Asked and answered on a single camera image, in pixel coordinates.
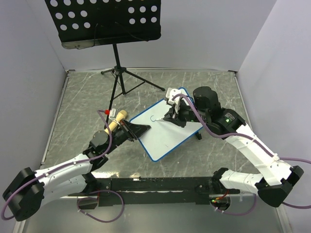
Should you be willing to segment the blue framed whiteboard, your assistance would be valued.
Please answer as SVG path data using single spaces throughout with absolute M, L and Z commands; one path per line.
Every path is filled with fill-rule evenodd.
M 161 99 L 130 119 L 131 123 L 151 126 L 138 140 L 153 162 L 162 159 L 203 128 L 199 122 L 187 122 L 181 128 L 170 122 L 156 121 L 163 118 L 169 109 L 165 99 Z

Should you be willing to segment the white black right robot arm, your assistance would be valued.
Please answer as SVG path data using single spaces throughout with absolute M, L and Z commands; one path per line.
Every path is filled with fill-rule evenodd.
M 164 121 L 181 128 L 188 122 L 201 123 L 211 136 L 232 145 L 258 170 L 257 174 L 229 168 L 217 170 L 212 181 L 215 192 L 247 191 L 266 204 L 279 207 L 304 174 L 300 166 L 292 166 L 272 152 L 235 110 L 222 107 L 218 94 L 210 87 L 196 88 L 192 99 L 179 89 L 169 88 L 165 101 L 170 109 L 164 115 Z

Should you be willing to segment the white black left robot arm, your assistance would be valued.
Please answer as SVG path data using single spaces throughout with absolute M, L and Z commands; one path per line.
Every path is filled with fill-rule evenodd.
M 96 189 L 96 179 L 91 173 L 108 161 L 107 154 L 127 140 L 139 139 L 149 129 L 150 125 L 122 120 L 112 131 L 97 131 L 88 148 L 68 161 L 36 171 L 30 167 L 21 170 L 2 195 L 5 205 L 1 218 L 24 221 L 60 197 L 75 193 L 91 195 Z

